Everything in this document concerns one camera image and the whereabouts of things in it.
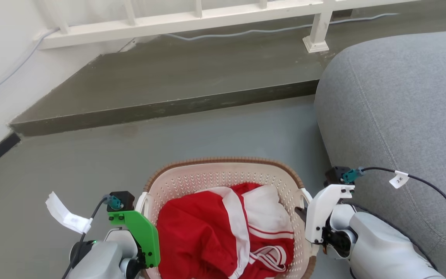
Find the basket handle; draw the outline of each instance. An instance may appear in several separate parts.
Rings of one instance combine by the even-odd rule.
[[[306,190],[306,188],[299,188],[299,191],[306,199],[307,204],[310,204],[313,201],[313,197],[311,194]]]
[[[140,214],[143,214],[144,217],[149,220],[149,203],[151,202],[151,195],[148,192],[142,192],[135,205],[135,211]]]

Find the stitched seam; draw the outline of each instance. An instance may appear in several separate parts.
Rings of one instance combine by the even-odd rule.
[[[364,105],[364,108],[368,112],[368,115],[369,115],[369,117],[371,119],[371,122],[372,122],[373,126],[375,127],[375,130],[378,132],[377,133],[377,137],[378,137],[379,143],[381,143],[381,145],[383,147],[383,150],[386,153],[386,156],[390,159],[388,151],[386,150],[386,147],[385,147],[382,139],[379,137],[379,131],[378,131],[377,127],[376,127],[376,122],[373,120],[373,114],[369,110],[369,107],[366,104],[366,100],[365,100],[363,94],[361,93],[362,89],[361,89],[360,83],[359,83],[359,81],[357,79],[357,76],[354,73],[354,69],[352,68],[352,65],[350,63],[350,57],[348,57],[348,56],[347,56],[347,62],[348,62],[348,65],[349,65],[349,73],[352,76],[352,79],[354,80],[355,84],[357,85],[357,93],[359,94],[359,97],[361,97],[361,101],[362,101],[362,103]]]
[[[371,119],[371,121],[373,122],[373,126],[375,127],[375,130],[377,132],[377,136],[378,136],[378,140],[380,141],[380,143],[382,144],[384,151],[390,161],[391,166],[393,166],[394,169],[398,169],[397,166],[397,162],[395,161],[395,158],[388,146],[388,143],[386,142],[383,133],[381,132],[381,130],[379,129],[379,125],[376,121],[376,118],[371,110],[371,107],[369,105],[369,102],[367,100],[366,94],[364,93],[364,91],[362,90],[361,87],[361,83],[359,82],[359,79],[357,78],[354,69],[352,67],[352,64],[350,62],[350,57],[347,56],[347,62],[349,65],[349,72],[351,73],[351,76],[354,78],[354,82],[357,85],[357,92],[359,93],[359,96],[361,97],[361,100],[366,108],[366,111],[368,112],[368,115]],[[440,233],[439,231],[437,231],[429,222],[428,220],[424,217],[423,213],[421,212],[421,210],[418,208],[416,201],[414,200],[414,197],[412,196],[412,193],[409,191],[408,187],[404,187],[404,193],[405,196],[409,199],[410,201],[410,205],[411,205],[411,209],[414,212],[414,214],[416,215],[416,217],[418,218],[418,220],[421,222],[421,224],[426,225],[430,228],[430,231],[433,231],[434,233],[436,233],[436,235],[438,235],[439,237],[443,238],[444,240],[446,240],[446,236],[444,236],[442,233]]]
[[[435,231],[433,231],[433,230],[430,229],[429,232],[430,232],[430,234],[431,234],[432,236],[435,236],[436,239],[437,239],[438,241],[446,242],[446,239],[445,239],[444,237],[441,237],[441,236],[438,235],[437,233],[435,233]]]

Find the white label tag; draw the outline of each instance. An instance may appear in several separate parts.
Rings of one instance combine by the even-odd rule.
[[[63,226],[74,230],[77,233],[87,233],[91,228],[92,219],[80,217],[79,215],[69,212],[67,207],[65,207],[58,196],[56,196],[55,192],[49,194],[49,198],[46,200],[46,205],[48,206],[51,216]]]
[[[395,189],[398,189],[407,183],[407,180],[409,180],[409,174],[398,170],[396,170],[395,173],[397,175],[390,180],[390,184],[395,187]]]

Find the white wall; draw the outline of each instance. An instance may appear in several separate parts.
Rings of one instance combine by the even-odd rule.
[[[43,17],[43,11],[39,10],[39,1],[0,0],[0,77],[30,50],[38,34],[52,27],[52,23]],[[14,117],[99,54],[117,51],[128,41],[37,50],[16,74],[0,86],[0,141],[10,133],[7,124]]]
[[[39,34],[55,27],[44,0],[0,0],[0,78],[20,62]],[[194,9],[193,0],[132,0],[136,16],[157,16]],[[204,9],[257,3],[257,0],[203,0]],[[60,0],[69,25],[126,18],[121,0]],[[119,50],[129,40],[37,50],[0,86],[0,141],[7,124],[101,53]]]

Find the white railing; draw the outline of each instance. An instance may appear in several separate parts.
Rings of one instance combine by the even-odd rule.
[[[51,49],[110,40],[206,29],[257,21],[270,21],[314,14],[311,34],[303,39],[309,52],[327,51],[324,41],[331,13],[414,0],[256,0],[255,4],[203,9],[202,0],[194,0],[192,12],[135,17],[132,0],[123,0],[126,19],[70,26],[58,1],[45,0],[46,7],[60,32],[46,37],[40,49]]]

